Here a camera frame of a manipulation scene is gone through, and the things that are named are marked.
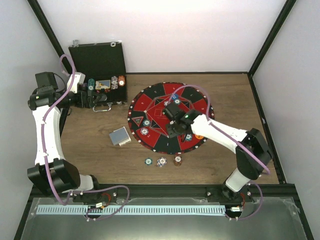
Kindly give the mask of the orange round button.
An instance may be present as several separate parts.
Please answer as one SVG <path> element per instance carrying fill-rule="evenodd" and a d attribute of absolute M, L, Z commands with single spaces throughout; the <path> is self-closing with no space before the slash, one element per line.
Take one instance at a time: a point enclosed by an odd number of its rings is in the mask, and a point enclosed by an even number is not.
<path fill-rule="evenodd" d="M 199 139 L 199 140 L 203 139 L 203 136 L 201 136 L 201 135 L 195 135 L 195 137 L 196 137 L 197 139 Z"/>

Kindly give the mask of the blue small blind button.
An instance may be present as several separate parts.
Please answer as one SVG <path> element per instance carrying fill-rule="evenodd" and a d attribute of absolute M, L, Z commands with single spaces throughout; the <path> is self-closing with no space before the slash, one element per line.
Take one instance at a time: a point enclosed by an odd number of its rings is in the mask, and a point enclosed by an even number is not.
<path fill-rule="evenodd" d="M 176 100 L 176 99 L 178 99 L 178 98 L 179 98 L 179 96 L 178 96 L 176 93 L 171 96 L 171 99 L 172 99 L 172 100 Z"/>

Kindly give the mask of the brown poker chip stack table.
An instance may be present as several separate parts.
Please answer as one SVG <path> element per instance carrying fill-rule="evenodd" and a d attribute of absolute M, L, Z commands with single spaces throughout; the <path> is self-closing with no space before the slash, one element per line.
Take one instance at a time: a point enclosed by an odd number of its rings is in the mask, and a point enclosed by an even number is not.
<path fill-rule="evenodd" d="M 175 155 L 173 163 L 175 166 L 180 166 L 182 164 L 182 157 L 180 155 Z"/>

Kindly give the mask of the triangular all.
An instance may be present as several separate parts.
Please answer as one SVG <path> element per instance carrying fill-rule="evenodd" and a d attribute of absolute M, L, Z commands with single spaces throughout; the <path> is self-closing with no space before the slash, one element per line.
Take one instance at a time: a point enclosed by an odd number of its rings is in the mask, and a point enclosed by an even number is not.
<path fill-rule="evenodd" d="M 141 126 L 141 124 L 144 121 L 144 117 L 143 116 L 138 116 L 138 117 L 133 117 L 132 121 L 136 124 L 136 126 L 139 128 Z"/>

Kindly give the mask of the green poker chip stack table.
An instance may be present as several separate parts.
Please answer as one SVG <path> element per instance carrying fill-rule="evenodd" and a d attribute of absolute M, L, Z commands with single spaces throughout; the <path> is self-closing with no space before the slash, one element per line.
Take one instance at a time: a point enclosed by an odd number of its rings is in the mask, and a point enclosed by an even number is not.
<path fill-rule="evenodd" d="M 146 158 L 144 163 L 147 165 L 147 166 L 150 166 L 152 163 L 153 163 L 153 160 L 151 158 Z"/>

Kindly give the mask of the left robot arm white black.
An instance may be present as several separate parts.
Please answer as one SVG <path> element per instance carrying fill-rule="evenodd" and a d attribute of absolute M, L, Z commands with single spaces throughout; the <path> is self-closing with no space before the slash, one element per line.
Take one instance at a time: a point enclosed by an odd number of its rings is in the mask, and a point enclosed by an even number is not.
<path fill-rule="evenodd" d="M 64 89 L 59 90 L 57 74 L 41 72 L 35 75 L 37 88 L 27 101 L 36 125 L 37 152 L 34 166 L 27 169 L 27 177 L 44 195 L 77 191 L 91 202 L 97 202 L 102 189 L 93 175 L 80 174 L 76 166 L 68 162 L 61 145 L 61 117 L 69 107 L 89 106 L 91 96 L 79 87 L 85 75 L 80 72 L 69 77 Z"/>

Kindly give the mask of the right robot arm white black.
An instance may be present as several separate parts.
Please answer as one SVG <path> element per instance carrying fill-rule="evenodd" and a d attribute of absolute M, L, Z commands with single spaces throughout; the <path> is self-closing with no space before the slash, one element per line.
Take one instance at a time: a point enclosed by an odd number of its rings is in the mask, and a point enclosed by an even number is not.
<path fill-rule="evenodd" d="M 262 133 L 252 128 L 243 130 L 234 128 L 200 113 L 196 110 L 163 111 L 169 119 L 166 129 L 170 137 L 194 134 L 202 136 L 235 154 L 236 168 L 221 187 L 223 198 L 229 202 L 240 196 L 242 188 L 257 180 L 261 175 L 269 175 L 267 167 L 273 156 Z"/>

